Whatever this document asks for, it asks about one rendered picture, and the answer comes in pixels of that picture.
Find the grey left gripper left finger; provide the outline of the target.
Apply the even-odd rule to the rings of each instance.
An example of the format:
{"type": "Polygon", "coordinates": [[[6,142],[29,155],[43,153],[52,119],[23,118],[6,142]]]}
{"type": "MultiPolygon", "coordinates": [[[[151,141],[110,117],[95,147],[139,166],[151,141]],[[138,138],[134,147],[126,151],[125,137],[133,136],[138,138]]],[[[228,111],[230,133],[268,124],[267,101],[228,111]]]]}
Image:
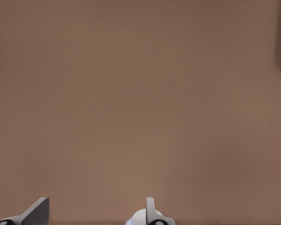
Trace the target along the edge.
{"type": "Polygon", "coordinates": [[[0,220],[0,225],[47,225],[49,197],[41,197],[22,214],[0,220]]]}

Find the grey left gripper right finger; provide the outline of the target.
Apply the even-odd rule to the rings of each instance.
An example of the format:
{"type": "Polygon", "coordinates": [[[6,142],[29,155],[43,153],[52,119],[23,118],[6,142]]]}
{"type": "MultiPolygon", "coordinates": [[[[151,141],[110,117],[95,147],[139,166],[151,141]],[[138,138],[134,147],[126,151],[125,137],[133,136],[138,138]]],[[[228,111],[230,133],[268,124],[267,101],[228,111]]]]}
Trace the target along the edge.
{"type": "Polygon", "coordinates": [[[176,222],[155,209],[153,197],[146,197],[146,207],[135,212],[126,225],[176,225],[176,222]]]}

